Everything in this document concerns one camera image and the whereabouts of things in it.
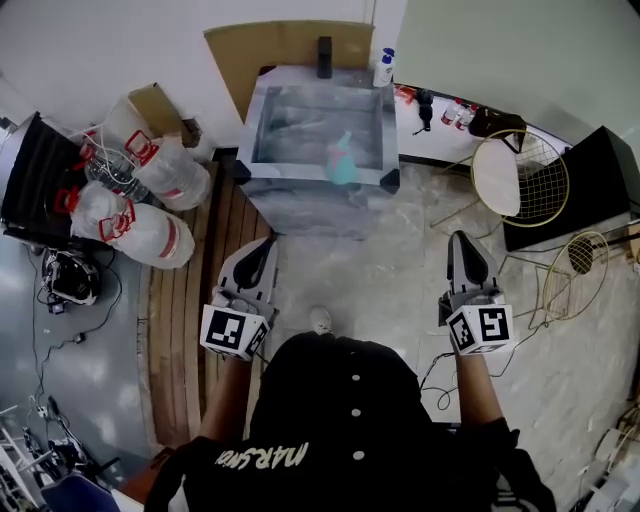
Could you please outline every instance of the person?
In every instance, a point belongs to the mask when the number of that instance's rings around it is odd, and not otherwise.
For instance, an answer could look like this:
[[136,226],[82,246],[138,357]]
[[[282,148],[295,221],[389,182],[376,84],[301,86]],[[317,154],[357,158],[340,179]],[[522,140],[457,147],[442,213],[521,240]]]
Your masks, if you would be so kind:
[[323,308],[262,376],[242,440],[251,364],[226,358],[200,435],[165,463],[146,511],[265,507],[555,510],[483,355],[456,357],[461,426],[433,423],[416,375],[391,349],[336,338]]

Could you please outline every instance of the cable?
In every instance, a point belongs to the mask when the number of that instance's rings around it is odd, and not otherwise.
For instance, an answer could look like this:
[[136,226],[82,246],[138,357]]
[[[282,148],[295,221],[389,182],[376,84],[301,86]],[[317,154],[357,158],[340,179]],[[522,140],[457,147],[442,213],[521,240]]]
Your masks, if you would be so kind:
[[31,250],[26,245],[24,246],[24,248],[27,251],[27,258],[29,259],[29,263],[33,267],[33,272],[34,272],[33,295],[31,297],[31,350],[33,351],[36,375],[38,375],[38,378],[39,378],[40,374],[38,373],[38,350],[36,349],[36,304],[35,304],[36,297],[37,297],[36,285],[38,284],[38,269],[33,263],[33,261],[31,261]]
[[120,281],[118,274],[116,274],[114,270],[109,267],[106,267],[105,270],[108,270],[109,272],[111,272],[113,276],[116,278],[116,280],[118,281],[118,295],[116,296],[115,300],[111,303],[111,306],[109,306],[109,309],[107,310],[107,314],[104,317],[104,320],[96,327],[92,327],[91,329],[87,329],[83,331],[85,335],[89,334],[90,332],[96,332],[97,330],[104,327],[104,325],[109,321],[109,318],[111,316],[111,311],[113,311],[113,308],[115,308],[118,302],[120,302],[120,297],[122,297],[122,282]]
[[[445,390],[442,388],[439,388],[437,386],[429,386],[427,388],[423,388],[420,391],[429,391],[429,390],[436,390],[436,391],[441,391],[442,394],[440,395],[440,398],[438,398],[438,401],[436,402],[436,407],[438,408],[438,410],[440,411],[446,411],[449,406],[451,405],[451,393],[453,393],[456,389],[458,389],[458,386],[451,388],[450,390]],[[445,405],[444,407],[442,407],[440,405],[440,401],[444,398],[447,397],[447,405]]]
[[[527,336],[525,339],[523,339],[522,341],[520,341],[515,347],[513,347],[513,350],[511,351],[511,355],[509,356],[509,360],[507,361],[507,364],[504,365],[504,368],[502,369],[502,371],[500,373],[498,373],[497,375],[493,375],[493,374],[489,374],[490,377],[494,378],[494,379],[499,379],[500,377],[502,377],[505,372],[507,371],[507,368],[509,368],[509,365],[511,364],[511,361],[513,360],[513,356],[516,353],[516,350],[518,349],[518,347],[520,345],[522,345],[523,343],[525,343],[526,341],[530,340],[531,338],[533,338],[536,333],[538,332],[538,330],[540,329],[540,327],[542,327],[541,325],[538,325],[538,327],[535,328],[535,330],[529,334],[529,336]],[[449,406],[451,405],[451,393],[454,392],[456,389],[458,389],[458,386],[455,386],[449,390],[445,390],[443,388],[439,388],[437,386],[428,386],[428,387],[423,387],[425,381],[427,380],[427,377],[429,376],[429,374],[431,373],[431,371],[433,370],[433,368],[435,367],[435,365],[438,363],[438,361],[440,359],[443,359],[445,357],[451,357],[455,355],[453,352],[444,352],[438,356],[436,356],[431,365],[429,366],[429,369],[427,370],[427,373],[425,374],[424,378],[422,379],[422,382],[420,383],[420,391],[429,391],[429,390],[435,390],[435,391],[440,391],[442,394],[440,395],[440,398],[438,398],[438,401],[436,402],[436,406],[438,407],[438,409],[440,411],[446,411]],[[443,398],[447,398],[447,405],[445,405],[444,407],[440,405],[440,402],[442,401]]]
[[455,355],[456,355],[455,352],[444,352],[439,356],[436,356],[431,362],[431,366],[429,366],[427,373],[425,373],[424,377],[422,378],[422,382],[420,383],[420,389],[422,389],[422,386],[424,386],[424,383],[427,380],[427,377],[429,376],[429,374],[431,373],[431,370],[435,368],[436,364],[438,363],[438,361],[440,361],[440,359],[442,359],[443,357],[451,357]]
[[[119,185],[129,185],[130,183],[132,183],[135,178],[133,177],[133,174],[131,175],[131,179],[127,182],[124,181],[119,181],[117,180],[113,174],[111,173],[111,165],[109,163],[109,158],[107,157],[107,152],[110,153],[115,153],[120,155],[121,157],[125,158],[131,165],[133,165],[133,167],[136,167],[136,164],[133,162],[133,160],[131,160],[127,155],[121,153],[118,150],[115,149],[111,149],[111,148],[107,148],[104,145],[104,126],[107,124],[107,121],[109,120],[109,116],[111,115],[111,113],[113,112],[113,109],[116,108],[116,105],[120,102],[120,98],[118,98],[109,108],[109,110],[107,111],[107,115],[104,118],[104,121],[102,121],[99,124],[93,125],[93,126],[89,126],[83,130],[76,130],[76,131],[72,131],[72,133],[70,135],[67,135],[68,139],[72,139],[73,137],[77,137],[78,135],[83,135],[85,136],[89,141],[91,141],[93,144],[95,144],[97,147],[99,147],[100,149],[102,149],[103,153],[104,153],[104,161],[105,161],[105,168],[107,173],[109,174],[109,176],[111,177],[111,179],[113,181],[115,181],[116,183],[118,183]],[[98,131],[98,136],[100,137],[100,142],[96,142],[95,140],[93,140],[93,138],[89,135],[87,135],[87,132],[91,132],[91,131]]]
[[38,353],[37,353],[36,348],[35,348],[35,316],[34,316],[33,344],[32,344],[32,347],[33,347],[33,354],[34,354],[34,357],[35,357],[36,375],[38,377],[38,387],[36,388],[36,392],[33,394],[33,396],[35,397],[35,402],[36,402],[36,405],[38,407],[40,407],[40,399],[45,394],[45,391],[44,391],[44,371],[45,371],[45,365],[47,364],[47,362],[51,358],[51,353],[54,350],[62,350],[62,348],[64,348],[64,346],[67,345],[68,343],[73,343],[75,345],[78,345],[78,344],[80,344],[80,343],[82,343],[84,341],[84,337],[87,334],[100,330],[109,321],[109,318],[111,318],[111,313],[112,313],[113,309],[120,302],[120,298],[122,297],[122,281],[120,281],[120,277],[118,276],[118,274],[111,268],[111,264],[113,263],[114,260],[115,260],[115,250],[114,250],[114,256],[112,257],[111,261],[109,262],[109,266],[105,267],[104,270],[108,270],[116,278],[116,281],[118,282],[118,293],[116,294],[115,299],[113,300],[113,302],[109,306],[109,309],[107,310],[107,314],[105,315],[104,320],[102,322],[100,322],[100,324],[96,325],[95,327],[92,327],[90,329],[86,329],[85,331],[82,331],[81,333],[78,333],[76,336],[78,336],[80,334],[83,335],[83,340],[82,341],[75,341],[75,339],[71,339],[71,340],[64,340],[59,345],[51,345],[49,347],[48,351],[47,351],[47,356],[42,360],[42,362],[40,364],[38,364]]
[[256,355],[257,355],[260,359],[262,359],[262,362],[263,362],[264,364],[270,364],[270,363],[271,363],[271,361],[269,361],[268,359],[266,359],[266,358],[262,357],[262,355],[261,355],[259,352],[256,352]]

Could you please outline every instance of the sink basin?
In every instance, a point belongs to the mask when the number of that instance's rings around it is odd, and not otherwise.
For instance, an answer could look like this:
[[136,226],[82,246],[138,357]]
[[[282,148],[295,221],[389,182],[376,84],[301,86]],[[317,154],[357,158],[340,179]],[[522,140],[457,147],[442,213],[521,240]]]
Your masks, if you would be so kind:
[[[356,169],[338,185],[327,166],[345,136]],[[258,77],[234,178],[277,233],[366,238],[400,186],[398,167],[393,85],[374,88],[361,70],[323,80],[303,66]]]

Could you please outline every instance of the wooden plank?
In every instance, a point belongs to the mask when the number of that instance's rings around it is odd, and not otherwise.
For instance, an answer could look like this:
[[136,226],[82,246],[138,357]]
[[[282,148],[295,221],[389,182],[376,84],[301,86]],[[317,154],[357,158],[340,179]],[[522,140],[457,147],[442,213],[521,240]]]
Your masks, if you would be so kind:
[[256,239],[256,222],[258,220],[258,210],[251,204],[249,198],[244,204],[244,217],[242,219],[242,233],[240,234],[240,247],[253,242]]
[[156,421],[158,442],[164,446],[175,447],[176,415],[173,405],[173,375],[171,373],[171,312],[173,307],[173,270],[162,271],[160,291],[160,372],[158,380],[158,399],[154,408],[159,408],[160,421]]
[[151,395],[151,409],[156,441],[158,440],[157,425],[165,421],[165,412],[162,408],[164,397],[162,396],[162,375],[160,374],[160,297],[162,290],[162,271],[151,269],[149,285],[149,394]]
[[269,21],[205,32],[227,90],[245,120],[263,66],[315,66],[318,37],[332,39],[334,68],[367,69],[373,26],[340,21]]
[[[211,182],[216,183],[218,172],[217,164],[208,166],[211,173]],[[189,261],[187,290],[185,302],[185,324],[184,324],[184,372],[185,389],[187,398],[187,421],[189,425],[189,437],[191,439],[198,435],[200,430],[201,407],[200,407],[200,360],[204,358],[204,352],[200,347],[200,322],[202,315],[201,277],[204,264],[204,249],[209,225],[210,209],[212,198],[209,197],[201,204],[195,213],[195,223],[193,226],[193,239],[195,248],[193,256]]]
[[216,219],[215,240],[213,246],[213,266],[211,269],[211,287],[218,282],[218,275],[224,263],[224,251],[229,227],[229,215],[233,199],[233,178],[229,172],[224,173],[220,202],[218,204],[218,217]]
[[271,236],[271,233],[271,226],[269,226],[267,221],[262,218],[262,215],[258,213],[258,220],[256,222],[256,240],[265,236]]
[[[224,248],[227,239],[227,229],[229,226],[229,215],[231,213],[231,203],[233,198],[233,178],[231,173],[227,172],[224,168],[219,167],[219,172],[224,173],[222,180],[222,188],[220,190],[220,201],[218,202],[218,215],[215,223],[214,245],[213,245],[213,257],[212,268],[210,274],[210,287],[209,290],[218,282],[218,275],[220,269],[224,263]],[[211,292],[209,291],[209,300],[212,299]],[[215,352],[210,350],[205,351],[205,383],[206,383],[206,397],[208,398],[213,393],[216,382],[218,381],[218,367],[222,358]]]
[[242,189],[238,185],[234,186],[233,199],[231,200],[231,211],[229,212],[227,239],[224,245],[225,260],[240,248],[240,235],[242,233],[245,201],[246,196],[242,192]]
[[191,133],[171,100],[164,93],[158,83],[153,83],[142,89],[136,89],[129,93],[129,101],[138,113],[147,122],[155,135],[170,135],[180,133],[182,143],[190,146],[193,142]]
[[[180,215],[189,230],[193,230],[195,210]],[[189,442],[187,415],[187,395],[185,382],[185,303],[187,293],[188,265],[174,271],[173,303],[171,306],[171,389],[175,414],[176,438],[178,445]]]

